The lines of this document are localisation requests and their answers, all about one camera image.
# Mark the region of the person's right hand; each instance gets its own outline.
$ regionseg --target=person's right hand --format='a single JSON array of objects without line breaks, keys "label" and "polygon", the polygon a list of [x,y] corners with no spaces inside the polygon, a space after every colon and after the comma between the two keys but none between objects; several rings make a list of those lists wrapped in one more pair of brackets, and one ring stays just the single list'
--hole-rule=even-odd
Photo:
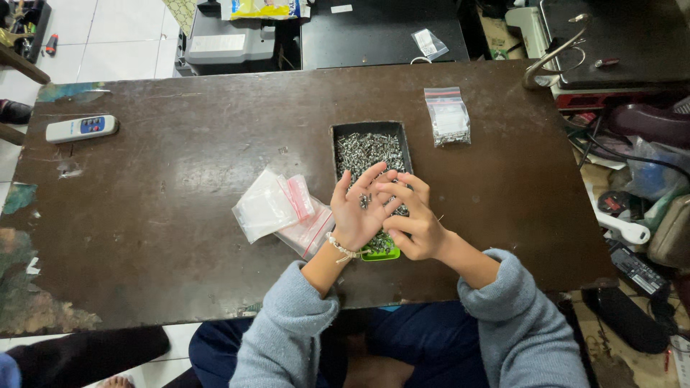
[{"label": "person's right hand", "polygon": [[[394,215],[384,220],[383,228],[395,245],[411,260],[436,258],[443,260],[448,245],[457,235],[446,230],[428,207],[429,185],[410,173],[398,173],[398,180],[412,186],[414,191],[395,183],[377,184],[380,192],[401,199],[410,212],[409,217]],[[410,233],[412,238],[403,232]]]}]

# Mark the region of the sweater sleeve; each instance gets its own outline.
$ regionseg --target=sweater sleeve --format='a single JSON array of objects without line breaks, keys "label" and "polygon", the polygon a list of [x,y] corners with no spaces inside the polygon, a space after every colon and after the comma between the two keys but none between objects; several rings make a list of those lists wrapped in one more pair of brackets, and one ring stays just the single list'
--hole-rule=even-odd
[{"label": "sweater sleeve", "polygon": [[475,290],[461,278],[457,291],[479,322],[490,386],[589,386],[573,330],[532,275],[512,253],[484,253],[501,263],[496,281]]},{"label": "sweater sleeve", "polygon": [[319,336],[335,318],[334,290],[322,300],[300,269],[290,264],[264,297],[264,306],[242,337],[230,387],[314,387]]}]

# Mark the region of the remote control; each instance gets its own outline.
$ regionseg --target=remote control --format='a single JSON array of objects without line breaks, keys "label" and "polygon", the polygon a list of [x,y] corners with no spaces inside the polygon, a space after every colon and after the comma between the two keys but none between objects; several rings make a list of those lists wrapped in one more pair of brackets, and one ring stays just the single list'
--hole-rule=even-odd
[{"label": "remote control", "polygon": [[117,119],[111,115],[48,124],[46,140],[55,144],[111,135],[117,132],[118,125]]}]

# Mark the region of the beaded bracelet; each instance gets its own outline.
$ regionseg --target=beaded bracelet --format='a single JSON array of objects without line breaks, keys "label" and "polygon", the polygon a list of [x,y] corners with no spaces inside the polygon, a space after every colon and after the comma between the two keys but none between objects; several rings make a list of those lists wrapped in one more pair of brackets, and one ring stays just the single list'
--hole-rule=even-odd
[{"label": "beaded bracelet", "polygon": [[331,232],[326,233],[326,238],[328,239],[328,242],[330,242],[334,247],[336,247],[338,249],[338,251],[345,253],[345,257],[336,261],[335,262],[336,264],[340,264],[347,259],[356,258],[357,256],[361,256],[364,253],[371,252],[370,249],[367,249],[366,251],[359,251],[359,252],[349,251],[348,249],[345,249],[342,245],[340,245],[339,242],[335,241],[335,237],[333,237],[331,235]]}]

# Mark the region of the shoe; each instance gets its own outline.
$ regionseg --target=shoe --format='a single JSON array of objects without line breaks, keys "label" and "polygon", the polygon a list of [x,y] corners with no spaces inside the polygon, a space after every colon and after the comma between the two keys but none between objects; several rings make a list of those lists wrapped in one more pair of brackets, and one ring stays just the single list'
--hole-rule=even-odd
[{"label": "shoe", "polygon": [[3,124],[29,124],[33,106],[21,102],[0,99],[0,123]]}]

